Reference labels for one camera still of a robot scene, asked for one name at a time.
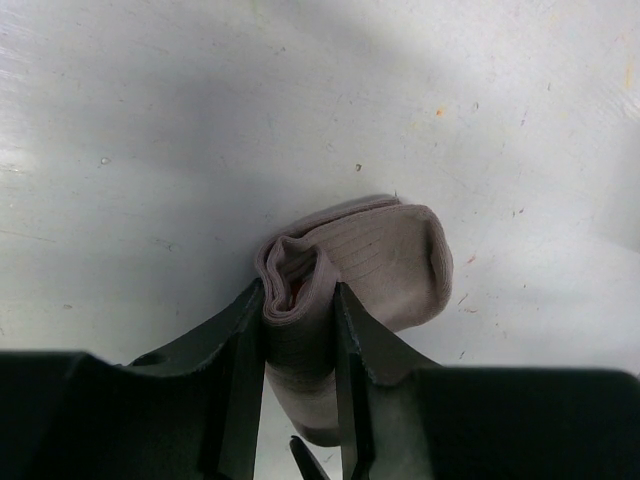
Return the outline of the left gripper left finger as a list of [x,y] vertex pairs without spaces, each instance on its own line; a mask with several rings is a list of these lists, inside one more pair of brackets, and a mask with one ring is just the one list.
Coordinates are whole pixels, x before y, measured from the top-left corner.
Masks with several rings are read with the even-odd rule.
[[128,365],[80,351],[1,354],[5,479],[250,479],[264,291]]

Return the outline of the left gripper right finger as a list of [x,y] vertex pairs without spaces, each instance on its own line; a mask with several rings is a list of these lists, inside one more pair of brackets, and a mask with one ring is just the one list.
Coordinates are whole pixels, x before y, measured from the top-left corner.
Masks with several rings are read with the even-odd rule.
[[607,369],[445,367],[339,284],[347,479],[635,479],[639,382]]

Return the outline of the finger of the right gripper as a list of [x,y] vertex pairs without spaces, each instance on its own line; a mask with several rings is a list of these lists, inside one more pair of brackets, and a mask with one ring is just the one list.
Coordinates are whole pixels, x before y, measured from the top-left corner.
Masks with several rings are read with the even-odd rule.
[[289,447],[303,480],[328,480],[328,475],[298,436],[292,436]]

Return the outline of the beige sock with red stripes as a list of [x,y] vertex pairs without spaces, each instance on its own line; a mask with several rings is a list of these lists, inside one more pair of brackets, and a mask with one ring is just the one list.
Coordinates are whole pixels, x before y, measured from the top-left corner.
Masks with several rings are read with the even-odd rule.
[[393,332],[422,325],[447,306],[453,257],[437,215],[394,196],[308,216],[259,250],[266,374],[307,441],[339,443],[333,296],[345,283]]

